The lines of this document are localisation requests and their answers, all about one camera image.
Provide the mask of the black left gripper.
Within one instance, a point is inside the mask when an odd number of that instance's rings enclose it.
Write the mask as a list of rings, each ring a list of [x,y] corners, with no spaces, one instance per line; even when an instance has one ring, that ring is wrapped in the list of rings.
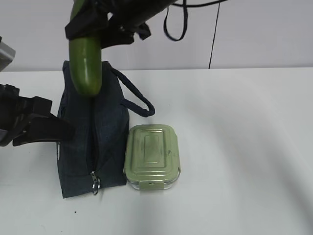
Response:
[[[21,146],[68,141],[74,137],[75,127],[63,119],[51,117],[51,100],[39,96],[23,97],[19,92],[19,88],[9,84],[0,86],[1,147],[10,142],[13,146]]]

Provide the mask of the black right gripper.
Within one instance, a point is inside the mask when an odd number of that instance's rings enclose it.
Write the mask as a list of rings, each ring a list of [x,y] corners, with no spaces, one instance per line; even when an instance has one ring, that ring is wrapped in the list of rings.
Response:
[[[67,39],[86,37],[100,30],[101,48],[130,45],[137,34],[141,40],[151,36],[146,23],[125,26],[112,16],[108,21],[109,5],[105,0],[75,0],[70,21],[65,26]]]

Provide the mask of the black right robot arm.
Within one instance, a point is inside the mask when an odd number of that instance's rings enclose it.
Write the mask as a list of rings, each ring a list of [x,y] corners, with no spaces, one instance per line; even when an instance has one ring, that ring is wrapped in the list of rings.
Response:
[[[69,40],[99,36],[101,48],[130,45],[134,34],[151,36],[146,22],[173,4],[173,0],[77,0],[65,26]]]

